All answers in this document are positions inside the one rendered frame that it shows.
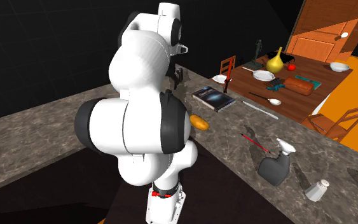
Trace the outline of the dark hardcover book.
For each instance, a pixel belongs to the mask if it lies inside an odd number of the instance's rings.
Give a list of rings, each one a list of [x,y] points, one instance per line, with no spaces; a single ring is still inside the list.
[[[210,86],[192,93],[193,98],[202,102],[204,105],[213,109],[216,113],[226,109],[236,102],[236,100]]]

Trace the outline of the red upright tool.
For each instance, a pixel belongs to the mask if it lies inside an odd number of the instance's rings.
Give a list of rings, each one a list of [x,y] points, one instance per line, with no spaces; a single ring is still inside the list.
[[[226,74],[226,79],[225,79],[225,81],[224,81],[224,82],[225,82],[225,87],[224,87],[224,90],[223,90],[223,93],[224,93],[224,94],[227,93],[228,84],[229,84],[229,82],[231,81],[230,74],[231,74],[232,64],[233,64],[233,58],[231,57],[231,58],[230,58],[229,67],[228,67],[228,72],[227,72],[227,74]]]

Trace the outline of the orange bread loaf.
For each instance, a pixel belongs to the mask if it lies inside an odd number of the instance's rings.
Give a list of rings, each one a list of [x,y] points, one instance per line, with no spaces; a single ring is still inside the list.
[[[192,124],[192,126],[194,126],[194,128],[205,131],[209,129],[209,124],[201,117],[199,117],[198,115],[191,115],[190,117],[190,122]]]

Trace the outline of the wooden chair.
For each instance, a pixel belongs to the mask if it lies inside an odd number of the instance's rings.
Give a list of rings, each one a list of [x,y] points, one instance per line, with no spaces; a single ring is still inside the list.
[[[229,70],[229,65],[231,65],[231,68],[234,69],[235,68],[235,61],[236,61],[236,56],[232,56],[228,59],[224,59],[221,61],[221,65],[220,65],[220,71],[219,74],[223,74],[224,72]]]
[[[355,120],[347,129],[340,123]],[[343,138],[358,124],[358,108],[349,109],[338,121],[334,122],[323,114],[316,114],[306,117],[301,124],[312,129],[323,136],[331,138],[340,143]]]

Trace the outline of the dark standing figure statue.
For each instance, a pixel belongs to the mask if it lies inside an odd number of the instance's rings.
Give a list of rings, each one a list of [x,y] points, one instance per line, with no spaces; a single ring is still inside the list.
[[[256,47],[255,47],[255,56],[252,58],[251,61],[248,61],[244,64],[244,67],[248,67],[250,69],[253,69],[253,70],[258,70],[260,68],[263,67],[263,64],[262,63],[259,63],[256,61],[256,59],[258,58],[259,54],[261,53],[261,50],[262,50],[262,40],[261,39],[258,39],[255,43]]]

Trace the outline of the white frying pan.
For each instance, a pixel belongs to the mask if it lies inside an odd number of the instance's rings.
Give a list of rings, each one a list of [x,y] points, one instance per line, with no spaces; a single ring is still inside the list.
[[[243,69],[252,72],[252,76],[259,81],[272,81],[275,79],[274,74],[269,71],[265,71],[265,70],[253,71],[252,69],[246,67],[243,67]]]

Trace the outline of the long white knife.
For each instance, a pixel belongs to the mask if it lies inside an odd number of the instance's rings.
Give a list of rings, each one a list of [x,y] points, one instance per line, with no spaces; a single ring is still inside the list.
[[[262,113],[264,113],[264,114],[266,114],[266,115],[268,115],[268,116],[270,116],[270,117],[276,119],[276,120],[279,119],[277,116],[275,116],[275,115],[273,115],[273,114],[271,114],[271,113],[269,113],[269,112],[266,112],[266,111],[264,111],[264,110],[262,110],[262,109],[260,109],[260,108],[257,108],[257,107],[255,107],[255,106],[253,106],[252,104],[249,104],[248,102],[243,101],[243,103],[244,103],[245,105],[247,105],[247,106],[249,106],[249,107],[255,109],[255,110],[258,110],[258,111],[260,111],[260,112],[262,112]]]

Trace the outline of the teal crumpled cloth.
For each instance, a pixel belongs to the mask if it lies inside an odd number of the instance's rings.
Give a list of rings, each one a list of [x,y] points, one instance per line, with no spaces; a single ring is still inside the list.
[[[266,87],[266,89],[273,90],[274,92],[278,91],[280,88],[285,87],[285,85],[281,83],[280,78],[275,78],[275,79],[271,80],[270,85],[271,86]]]

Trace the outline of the yellow gourd vase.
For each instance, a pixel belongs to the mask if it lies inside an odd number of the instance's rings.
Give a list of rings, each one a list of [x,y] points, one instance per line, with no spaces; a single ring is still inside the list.
[[[283,66],[284,63],[282,61],[282,59],[280,58],[280,53],[282,51],[282,47],[279,48],[276,56],[274,56],[273,58],[271,58],[267,63],[266,63],[266,70],[275,74],[277,72],[279,72]]]

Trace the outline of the red pen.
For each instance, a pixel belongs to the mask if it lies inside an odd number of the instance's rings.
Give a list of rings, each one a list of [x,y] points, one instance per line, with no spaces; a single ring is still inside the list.
[[[264,150],[267,153],[271,153],[269,150],[267,150],[266,148],[264,148],[263,146],[261,146],[259,143],[255,142],[253,139],[251,139],[250,137],[244,135],[243,133],[240,133],[241,136],[245,137],[246,139],[248,139],[250,142],[254,143],[256,146],[260,147],[262,150]]]

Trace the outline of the black flat tray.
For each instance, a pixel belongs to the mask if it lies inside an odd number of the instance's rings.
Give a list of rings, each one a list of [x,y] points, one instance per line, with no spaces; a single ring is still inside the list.
[[[274,58],[276,55],[277,55],[277,52],[269,52],[269,53],[267,53],[267,56],[268,56],[269,59]],[[281,58],[281,60],[282,60],[282,62],[284,64],[294,60],[294,57],[292,55],[288,55],[288,54],[286,54],[284,52],[280,53],[280,58]]]

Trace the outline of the brown bread loaf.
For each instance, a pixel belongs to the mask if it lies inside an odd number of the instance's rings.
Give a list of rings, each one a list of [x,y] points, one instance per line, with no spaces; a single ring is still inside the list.
[[[301,95],[308,96],[313,92],[314,84],[295,77],[285,79],[283,85],[286,89]]]

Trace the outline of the grey spray bottle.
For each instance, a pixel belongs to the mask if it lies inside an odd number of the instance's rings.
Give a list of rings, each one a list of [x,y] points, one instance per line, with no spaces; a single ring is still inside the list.
[[[281,150],[277,158],[266,157],[258,167],[258,174],[273,186],[279,186],[289,174],[290,153],[296,152],[293,145],[277,138]]]

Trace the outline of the teal book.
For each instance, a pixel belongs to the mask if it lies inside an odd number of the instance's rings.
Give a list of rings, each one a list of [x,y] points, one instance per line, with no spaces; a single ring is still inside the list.
[[[321,82],[310,80],[308,78],[305,78],[305,77],[302,77],[302,76],[299,76],[299,75],[296,75],[295,78],[303,80],[303,81],[307,81],[307,82],[310,82],[310,83],[313,83],[313,85],[314,85],[313,89],[314,90],[318,89],[321,86]]]

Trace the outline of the brown wooden dining table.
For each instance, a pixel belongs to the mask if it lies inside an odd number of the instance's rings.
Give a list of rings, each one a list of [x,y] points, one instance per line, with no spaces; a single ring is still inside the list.
[[[266,82],[254,79],[252,72],[243,69],[242,66],[238,66],[231,71],[232,80],[228,85],[228,89],[248,98],[250,103],[255,102],[256,106],[262,105],[270,108],[280,115],[301,123],[315,109],[324,104],[324,100],[329,97],[329,94],[352,72],[349,69],[348,71],[337,73],[332,71],[326,62],[301,56],[295,56],[294,65],[296,66],[294,71],[288,71],[284,67],[275,76],[284,80],[288,77],[299,75],[321,82],[321,86],[309,96],[298,94],[286,88],[281,88],[276,92],[268,90],[266,89],[268,85]],[[278,99],[282,103],[274,106],[266,99],[251,95],[249,92],[268,99]]]

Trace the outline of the orange wooden door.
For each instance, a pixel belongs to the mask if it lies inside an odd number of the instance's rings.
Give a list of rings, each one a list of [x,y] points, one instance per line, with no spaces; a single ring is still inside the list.
[[[286,52],[330,63],[357,45],[358,0],[304,0]]]

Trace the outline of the white bowl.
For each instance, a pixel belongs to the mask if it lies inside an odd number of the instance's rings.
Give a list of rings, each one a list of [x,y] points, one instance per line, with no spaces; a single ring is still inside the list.
[[[338,73],[348,71],[350,69],[349,65],[340,62],[332,62],[329,66],[333,71]]]

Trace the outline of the white salt shaker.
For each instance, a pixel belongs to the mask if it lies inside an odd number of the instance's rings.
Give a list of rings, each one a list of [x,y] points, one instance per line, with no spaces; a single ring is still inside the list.
[[[321,197],[327,191],[328,186],[329,186],[329,182],[325,179],[322,179],[322,180],[316,182],[315,184],[313,184],[308,189],[306,189],[305,195],[311,201],[317,202],[321,199]]]

